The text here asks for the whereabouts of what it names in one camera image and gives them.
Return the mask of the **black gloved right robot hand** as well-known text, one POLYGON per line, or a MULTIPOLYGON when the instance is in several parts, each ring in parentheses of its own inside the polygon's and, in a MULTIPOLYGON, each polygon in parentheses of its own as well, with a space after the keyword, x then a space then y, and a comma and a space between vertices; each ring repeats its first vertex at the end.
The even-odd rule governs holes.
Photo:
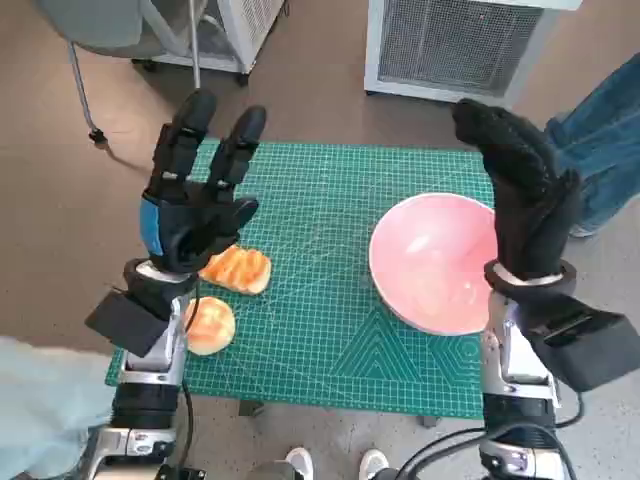
POLYGON ((579 210, 578 172, 557 172, 542 132, 501 107, 463 99, 452 117, 457 139, 479 150, 493 186, 499 264, 522 281, 560 275, 579 210))

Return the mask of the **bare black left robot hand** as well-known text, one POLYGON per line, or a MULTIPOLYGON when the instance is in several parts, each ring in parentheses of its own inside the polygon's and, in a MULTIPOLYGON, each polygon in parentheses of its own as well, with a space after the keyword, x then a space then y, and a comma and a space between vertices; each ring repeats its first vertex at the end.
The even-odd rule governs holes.
POLYGON ((162 126, 153 153, 141 196, 140 233, 151 262, 167 274, 202 270, 211 256, 237 242, 259 207, 256 198, 236 199, 234 191, 260 145, 267 119, 262 106, 245 110, 219 141, 205 182, 189 178, 216 105, 213 93, 194 90, 162 126))

